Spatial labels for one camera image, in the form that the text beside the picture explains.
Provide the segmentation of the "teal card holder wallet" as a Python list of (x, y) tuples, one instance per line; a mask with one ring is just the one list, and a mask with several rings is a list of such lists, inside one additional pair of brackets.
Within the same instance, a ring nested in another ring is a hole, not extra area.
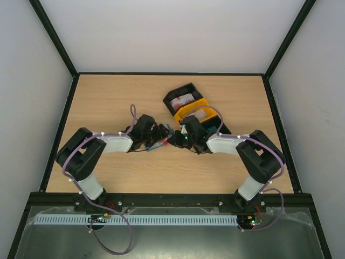
[(147, 151), (152, 151), (154, 149), (164, 147), (168, 144), (168, 139), (172, 136), (173, 134), (173, 129), (168, 125), (168, 124), (159, 124), (158, 127), (160, 129), (157, 129), (157, 133), (160, 134), (160, 140), (156, 141), (155, 143), (146, 143), (144, 146)]

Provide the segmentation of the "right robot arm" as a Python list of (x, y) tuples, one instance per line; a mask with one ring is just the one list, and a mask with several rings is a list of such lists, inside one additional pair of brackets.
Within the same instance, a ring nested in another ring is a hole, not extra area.
[(176, 130), (168, 143), (178, 148), (193, 149), (197, 154), (239, 156), (249, 174), (234, 194), (234, 203), (243, 212), (254, 205), (254, 198), (275, 179), (275, 174), (283, 174), (285, 170), (284, 154), (260, 130), (245, 135), (225, 134), (219, 128), (206, 129), (191, 115), (182, 120), (182, 129)]

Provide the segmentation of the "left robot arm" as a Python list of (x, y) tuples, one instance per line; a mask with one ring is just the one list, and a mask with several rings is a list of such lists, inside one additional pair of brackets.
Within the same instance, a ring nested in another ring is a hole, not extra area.
[(82, 127), (63, 145), (56, 155), (62, 174), (78, 188), (83, 199), (79, 206), (83, 209), (93, 206), (96, 211), (115, 207), (106, 200), (107, 192), (97, 180), (94, 169), (106, 153), (130, 153), (154, 149), (172, 136), (172, 129), (157, 124), (153, 117), (142, 115), (134, 117), (132, 124), (117, 133), (95, 133)]

